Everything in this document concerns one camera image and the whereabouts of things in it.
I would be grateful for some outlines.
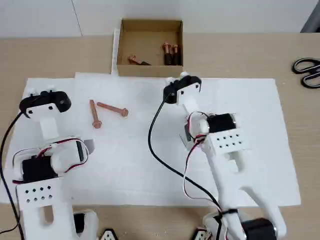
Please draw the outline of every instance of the scissors handle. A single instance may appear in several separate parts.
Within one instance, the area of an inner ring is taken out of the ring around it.
[[[308,88],[308,89],[319,89],[320,88],[320,83],[319,84],[309,84],[308,83],[309,80],[315,79],[317,77],[320,77],[320,71],[316,71],[313,74],[304,76],[301,79],[302,86],[304,86],[305,88]]]
[[[298,65],[301,63],[312,63],[313,66],[298,68]],[[298,59],[292,65],[292,72],[294,72],[295,74],[311,73],[311,76],[312,76],[313,72],[317,72],[318,69],[320,69],[320,60],[317,60],[315,58],[310,58],[310,57]]]

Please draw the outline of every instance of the table surface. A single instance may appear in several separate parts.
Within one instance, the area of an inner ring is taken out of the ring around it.
[[[316,239],[320,228],[320,105],[317,89],[300,85],[291,64],[320,57],[319,33],[184,34],[184,69],[213,78],[275,78],[296,167],[301,206],[283,207],[290,240]],[[109,73],[113,37],[0,40],[0,137],[18,110],[27,78],[67,78],[75,72]],[[99,230],[114,228],[122,240],[187,240],[209,208],[92,206]],[[248,212],[260,214],[256,209]],[[15,224],[0,205],[0,229]],[[18,232],[0,240],[18,240]]]

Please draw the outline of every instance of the cardboard box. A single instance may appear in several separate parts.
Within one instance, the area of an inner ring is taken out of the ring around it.
[[[181,65],[165,65],[163,45],[178,44]],[[130,55],[151,65],[131,64]],[[183,22],[180,20],[122,19],[117,58],[119,76],[177,77],[183,72]]]

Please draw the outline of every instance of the white foam board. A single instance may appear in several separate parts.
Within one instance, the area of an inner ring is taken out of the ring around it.
[[[83,167],[66,176],[73,204],[208,206],[205,200],[190,200],[182,191],[181,177],[158,163],[148,149],[148,129],[161,101],[163,79],[118,77],[109,74],[77,73],[76,80],[29,79],[27,88],[54,84],[66,91],[72,107],[58,119],[61,134],[94,138],[95,151]],[[247,132],[260,166],[260,178],[273,192],[279,206],[301,203],[295,167],[277,87],[273,79],[204,78],[198,104],[202,111],[237,113]],[[128,118],[98,108],[100,129],[92,127],[89,99],[129,110]],[[165,104],[152,132],[152,145],[164,161],[182,171],[188,154],[179,137],[184,112]],[[11,160],[22,148],[41,143],[39,126],[21,118],[14,130],[6,159],[5,176],[13,178]],[[191,156],[189,177],[218,197],[206,156],[197,149]],[[3,186],[0,201],[7,202]],[[203,193],[192,185],[188,192]],[[255,206],[243,192],[239,206]]]

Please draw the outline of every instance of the robotic arm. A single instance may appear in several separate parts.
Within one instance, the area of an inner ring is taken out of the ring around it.
[[[183,72],[179,79],[168,78],[163,90],[163,99],[168,104],[182,106],[186,114],[184,132],[180,135],[185,147],[190,150],[197,136],[202,137],[199,145],[206,154],[212,176],[219,193],[219,214],[227,228],[228,239],[233,240],[276,240],[286,235],[285,221],[272,195],[257,179],[257,162],[250,151],[250,139],[240,128],[231,113],[205,114],[192,117],[199,112],[195,97],[201,92],[202,81]],[[232,172],[228,161],[234,159],[238,172]],[[245,191],[261,207],[267,216],[241,222],[237,199],[239,191]],[[203,221],[214,234],[212,216]]]
[[[97,239],[96,213],[73,213],[70,191],[64,184],[64,175],[83,165],[90,154],[79,137],[59,134],[56,117],[70,107],[65,92],[52,90],[30,94],[19,106],[27,118],[39,122],[45,145],[22,149],[12,161],[26,240]],[[45,219],[45,207],[52,209],[51,223]]]

